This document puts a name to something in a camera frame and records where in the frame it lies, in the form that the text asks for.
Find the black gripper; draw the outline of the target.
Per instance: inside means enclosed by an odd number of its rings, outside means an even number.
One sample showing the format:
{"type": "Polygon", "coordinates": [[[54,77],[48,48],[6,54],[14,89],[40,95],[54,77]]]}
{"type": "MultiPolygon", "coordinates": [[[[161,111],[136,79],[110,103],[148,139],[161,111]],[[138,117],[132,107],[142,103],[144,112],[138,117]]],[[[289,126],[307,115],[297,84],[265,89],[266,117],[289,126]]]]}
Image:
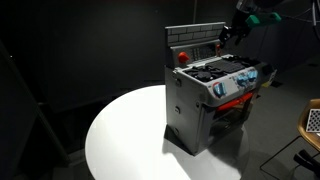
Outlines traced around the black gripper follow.
{"type": "Polygon", "coordinates": [[[251,29],[248,27],[246,23],[248,17],[249,13],[247,12],[243,12],[241,10],[235,11],[231,25],[224,26],[219,35],[221,47],[224,47],[226,45],[226,42],[232,37],[236,38],[234,44],[238,45],[242,41],[242,39],[249,34],[251,29]]]}

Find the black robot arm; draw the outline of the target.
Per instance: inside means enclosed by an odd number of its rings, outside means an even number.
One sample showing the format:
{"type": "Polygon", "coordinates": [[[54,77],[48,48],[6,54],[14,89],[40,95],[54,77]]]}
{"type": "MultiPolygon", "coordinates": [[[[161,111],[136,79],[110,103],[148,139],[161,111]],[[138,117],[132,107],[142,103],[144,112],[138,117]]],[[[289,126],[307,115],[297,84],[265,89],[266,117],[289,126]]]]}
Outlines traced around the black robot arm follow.
{"type": "Polygon", "coordinates": [[[220,47],[235,37],[238,45],[256,27],[268,26],[282,21],[281,16],[274,11],[267,12],[286,0],[238,0],[230,26],[224,26],[220,35],[220,47]]]}

